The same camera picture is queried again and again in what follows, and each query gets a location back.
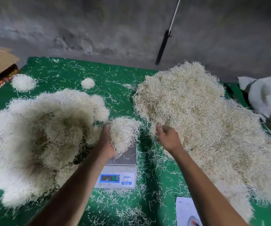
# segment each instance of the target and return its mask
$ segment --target black pole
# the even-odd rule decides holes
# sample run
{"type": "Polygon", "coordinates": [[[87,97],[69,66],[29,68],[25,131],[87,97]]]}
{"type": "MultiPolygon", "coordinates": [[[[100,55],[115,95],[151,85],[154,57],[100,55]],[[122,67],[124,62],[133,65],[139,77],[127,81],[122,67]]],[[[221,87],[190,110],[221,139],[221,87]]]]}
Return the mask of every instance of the black pole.
{"type": "Polygon", "coordinates": [[[160,50],[159,50],[157,58],[156,58],[155,65],[157,65],[157,66],[160,64],[160,59],[163,56],[163,53],[164,53],[169,36],[170,36],[169,30],[166,30],[163,41],[162,41],[162,45],[160,45],[160,50]]]}

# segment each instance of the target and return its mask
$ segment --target paper sheet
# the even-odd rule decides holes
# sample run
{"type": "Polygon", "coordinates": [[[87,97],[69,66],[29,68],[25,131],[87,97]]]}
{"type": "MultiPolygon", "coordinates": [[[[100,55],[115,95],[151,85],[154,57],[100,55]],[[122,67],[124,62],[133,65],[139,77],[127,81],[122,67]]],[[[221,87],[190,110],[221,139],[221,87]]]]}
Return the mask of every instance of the paper sheet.
{"type": "Polygon", "coordinates": [[[200,225],[202,225],[192,198],[177,197],[176,198],[177,226],[187,226],[189,218],[191,216],[197,218],[199,220],[200,225]]]}

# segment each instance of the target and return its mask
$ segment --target white cloth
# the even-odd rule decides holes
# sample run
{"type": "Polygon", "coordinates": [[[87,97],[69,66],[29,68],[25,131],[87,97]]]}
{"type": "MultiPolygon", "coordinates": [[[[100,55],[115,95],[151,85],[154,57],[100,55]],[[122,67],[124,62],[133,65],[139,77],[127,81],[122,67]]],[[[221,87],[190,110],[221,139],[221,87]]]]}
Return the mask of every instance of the white cloth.
{"type": "Polygon", "coordinates": [[[240,89],[248,93],[252,108],[271,129],[271,77],[253,79],[238,77],[240,89]]]}

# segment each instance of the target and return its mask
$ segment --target hand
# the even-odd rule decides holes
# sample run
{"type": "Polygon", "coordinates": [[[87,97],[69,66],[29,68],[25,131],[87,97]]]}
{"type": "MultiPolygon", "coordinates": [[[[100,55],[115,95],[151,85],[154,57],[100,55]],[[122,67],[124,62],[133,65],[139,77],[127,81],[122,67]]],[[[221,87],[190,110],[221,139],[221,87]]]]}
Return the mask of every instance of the hand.
{"type": "Polygon", "coordinates": [[[180,142],[178,132],[175,131],[174,128],[168,126],[155,126],[156,134],[157,134],[157,142],[160,144],[171,154],[176,150],[183,149],[182,143],[180,142]]]}
{"type": "Polygon", "coordinates": [[[99,142],[96,145],[98,151],[105,153],[105,155],[110,159],[115,157],[115,149],[111,144],[109,125],[105,124],[100,133],[99,142]]]}

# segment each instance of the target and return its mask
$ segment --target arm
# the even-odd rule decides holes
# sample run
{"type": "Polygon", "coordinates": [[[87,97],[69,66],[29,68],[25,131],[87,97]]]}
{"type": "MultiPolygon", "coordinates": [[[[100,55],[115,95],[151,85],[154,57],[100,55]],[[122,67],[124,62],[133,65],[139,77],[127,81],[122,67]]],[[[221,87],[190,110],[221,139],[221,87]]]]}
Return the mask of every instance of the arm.
{"type": "Polygon", "coordinates": [[[204,226],[248,226],[183,149],[175,129],[156,126],[158,141],[174,157],[204,226]]]}
{"type": "Polygon", "coordinates": [[[79,223],[94,185],[107,161],[115,156],[109,127],[104,126],[97,146],[27,226],[75,226],[79,223]]]}

